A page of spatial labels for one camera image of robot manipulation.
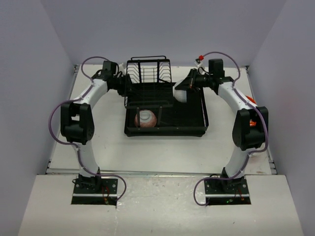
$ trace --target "purple cable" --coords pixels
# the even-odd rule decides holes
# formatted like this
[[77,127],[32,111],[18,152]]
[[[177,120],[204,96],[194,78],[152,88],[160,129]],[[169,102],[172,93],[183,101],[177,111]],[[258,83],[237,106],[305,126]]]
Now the purple cable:
[[53,137],[54,140],[56,140],[56,142],[58,142],[58,143],[60,143],[60,144],[62,144],[62,145],[71,145],[71,146],[76,147],[76,149],[77,149],[77,155],[78,155],[78,161],[79,161],[79,164],[80,164],[80,166],[82,167],[82,169],[83,169],[84,171],[86,171],[87,173],[89,173],[89,174],[92,175],[92,176],[99,176],[99,177],[116,177],[116,178],[119,178],[119,179],[122,180],[122,182],[123,182],[124,185],[125,185],[125,188],[124,188],[124,190],[123,190],[123,193],[117,198],[117,201],[118,201],[120,198],[122,198],[122,196],[125,194],[125,192],[126,192],[126,190],[127,190],[127,183],[126,183],[126,181],[125,181],[121,176],[118,176],[118,175],[115,175],[115,174],[98,174],[98,173],[93,173],[92,171],[88,170],[88,169],[84,166],[84,164],[83,164],[83,162],[82,162],[79,146],[78,146],[77,144],[74,144],[74,143],[68,143],[68,142],[63,142],[63,141],[59,140],[59,139],[55,136],[55,134],[54,134],[54,132],[53,132],[53,129],[52,129],[52,125],[51,125],[52,119],[53,119],[53,116],[54,116],[56,110],[57,110],[62,104],[67,103],[67,102],[78,102],[78,101],[81,101],[81,100],[91,91],[91,89],[93,88],[93,86],[94,86],[93,79],[92,79],[90,76],[88,76],[88,75],[83,71],[83,66],[84,66],[84,64],[85,64],[88,60],[94,59],[94,58],[100,58],[100,59],[108,60],[107,58],[104,58],[104,57],[95,56],[95,57],[87,58],[87,59],[85,59],[85,60],[82,62],[82,65],[81,65],[81,72],[82,72],[82,74],[83,74],[85,77],[87,77],[87,78],[91,81],[91,85],[90,85],[90,87],[84,92],[84,94],[83,94],[81,97],[79,97],[79,98],[77,98],[77,99],[72,99],[72,100],[64,101],[64,102],[58,104],[58,105],[53,109],[53,111],[51,112],[51,114],[50,114],[50,116],[49,116],[49,119],[48,119],[48,130],[49,130],[50,135]]
[[246,105],[248,105],[250,108],[254,109],[255,112],[258,114],[258,116],[259,116],[259,118],[260,118],[260,120],[261,120],[263,129],[264,129],[264,134],[265,134],[265,147],[264,147],[262,150],[253,150],[253,151],[250,151],[250,152],[247,154],[246,160],[245,160],[243,166],[241,167],[241,169],[240,169],[234,176],[232,176],[232,177],[229,177],[229,178],[206,177],[206,178],[200,179],[200,180],[196,183],[196,185],[195,185],[195,187],[194,187],[194,189],[193,189],[193,199],[194,199],[194,201],[196,202],[196,204],[199,205],[199,206],[207,206],[207,205],[209,204],[209,202],[206,202],[206,203],[199,203],[199,202],[197,201],[197,199],[196,199],[196,190],[197,190],[198,185],[199,185],[202,181],[209,180],[209,179],[232,180],[232,179],[234,179],[235,177],[237,177],[237,176],[245,169],[245,167],[246,167],[246,165],[247,165],[247,163],[248,163],[248,160],[249,160],[249,158],[250,158],[250,155],[252,155],[252,154],[254,154],[254,153],[264,152],[264,151],[267,150],[267,148],[268,148],[268,130],[267,130],[266,122],[265,122],[265,120],[264,120],[262,114],[260,113],[260,111],[259,111],[255,106],[253,106],[250,102],[247,102],[247,100],[246,100],[245,98],[243,98],[243,97],[240,95],[240,93],[237,91],[237,89],[234,88],[235,82],[241,77],[241,70],[240,70],[240,67],[238,66],[238,64],[236,63],[236,61],[235,61],[231,56],[229,56],[228,54],[221,53],[221,52],[209,52],[209,53],[206,53],[205,55],[203,55],[203,57],[205,57],[205,56],[207,56],[207,55],[209,55],[209,54],[221,54],[221,55],[224,55],[224,56],[230,58],[230,59],[234,62],[235,66],[236,66],[236,68],[237,68],[237,71],[238,71],[238,77],[233,81],[233,83],[232,83],[232,89],[233,89],[233,91],[235,91],[236,95],[237,95],[243,102],[245,102]]

